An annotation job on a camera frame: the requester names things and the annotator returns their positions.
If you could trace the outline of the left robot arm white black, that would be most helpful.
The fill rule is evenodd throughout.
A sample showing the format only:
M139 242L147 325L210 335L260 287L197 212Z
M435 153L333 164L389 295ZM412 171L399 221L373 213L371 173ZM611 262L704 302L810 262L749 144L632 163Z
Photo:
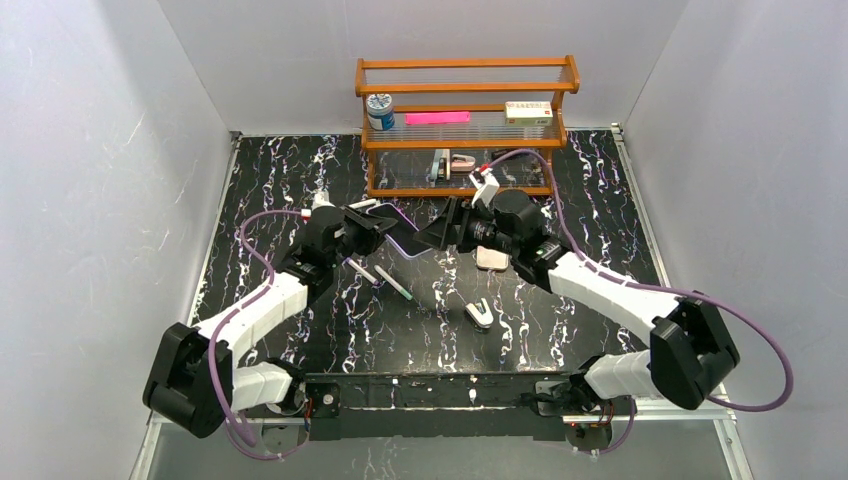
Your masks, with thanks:
M282 361L242 367L240 360L317 300L345 259L374 253L397 224L330 204L303 217L293 244L274 262L260 260L268 276L256 289L195 326L175 323L165 330L142 393L146 407L197 438L226 425L256 445L245 410L292 400L302 378Z

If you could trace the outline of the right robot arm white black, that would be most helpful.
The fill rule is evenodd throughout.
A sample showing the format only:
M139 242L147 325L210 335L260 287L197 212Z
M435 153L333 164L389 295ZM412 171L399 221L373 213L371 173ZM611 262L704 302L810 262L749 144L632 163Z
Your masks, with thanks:
M540 207L521 190L497 193L489 205L451 198L414 237L438 250L502 252L525 282L593 309L646 344L644 351L596 355L574 371L565 395L574 408L647 396L695 410L740 362L716 307L692 296L640 290L590 269L547 232Z

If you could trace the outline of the phone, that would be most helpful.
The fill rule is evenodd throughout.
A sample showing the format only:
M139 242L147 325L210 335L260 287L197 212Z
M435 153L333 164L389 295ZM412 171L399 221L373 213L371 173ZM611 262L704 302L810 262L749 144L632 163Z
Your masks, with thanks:
M431 250L431 247L415 239L415 234L418 232L417 226L395 205L381 203L368 207L366 212L396 221L395 226L388 231L386 236L391 245L404 258L413 259Z
M510 266L510 255L482 246L476 248L476 267L484 271L505 271Z

